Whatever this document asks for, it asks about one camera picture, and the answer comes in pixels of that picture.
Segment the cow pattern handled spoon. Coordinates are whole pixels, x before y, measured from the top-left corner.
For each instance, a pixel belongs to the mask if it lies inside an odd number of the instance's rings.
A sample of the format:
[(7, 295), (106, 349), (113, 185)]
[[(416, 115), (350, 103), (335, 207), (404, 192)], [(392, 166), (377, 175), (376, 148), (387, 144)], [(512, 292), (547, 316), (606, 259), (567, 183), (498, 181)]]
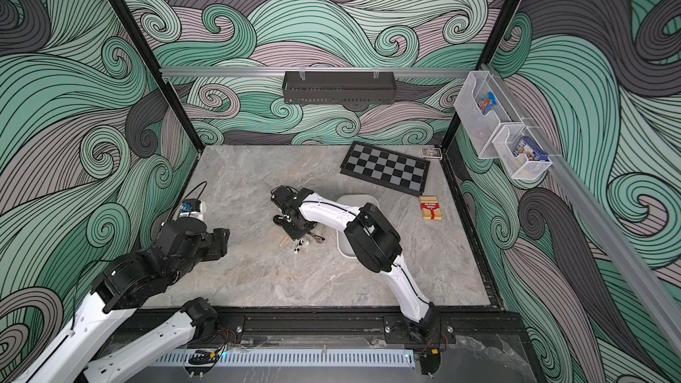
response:
[(295, 253), (295, 254), (298, 254), (298, 253), (301, 251), (301, 248), (305, 245), (305, 243), (306, 243), (305, 240), (299, 239), (299, 240), (297, 241), (297, 244), (295, 245), (294, 253)]

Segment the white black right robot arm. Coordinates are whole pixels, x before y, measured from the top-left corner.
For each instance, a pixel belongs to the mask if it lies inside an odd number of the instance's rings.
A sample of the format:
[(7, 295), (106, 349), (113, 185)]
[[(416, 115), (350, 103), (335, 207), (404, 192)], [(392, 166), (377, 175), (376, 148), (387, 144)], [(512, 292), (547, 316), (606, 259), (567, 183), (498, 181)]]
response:
[(422, 344), (440, 335), (439, 310), (411, 276), (401, 237), (375, 204), (350, 206), (288, 185), (273, 189), (270, 198), (280, 210), (274, 223), (292, 240), (303, 240), (319, 224), (345, 235), (356, 260), (388, 281), (411, 340)]

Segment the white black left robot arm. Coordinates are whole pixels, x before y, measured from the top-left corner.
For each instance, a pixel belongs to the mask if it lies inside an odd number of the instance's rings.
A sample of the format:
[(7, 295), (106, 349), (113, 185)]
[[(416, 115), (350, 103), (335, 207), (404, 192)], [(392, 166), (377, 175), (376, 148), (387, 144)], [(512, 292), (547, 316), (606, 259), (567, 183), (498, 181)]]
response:
[(229, 237), (225, 228), (209, 231), (200, 212), (166, 222), (154, 244), (107, 264), (71, 320), (16, 381), (125, 382), (182, 345), (213, 340), (220, 329), (218, 313), (198, 297), (133, 342), (95, 357), (150, 298), (165, 293), (197, 264), (227, 255)]

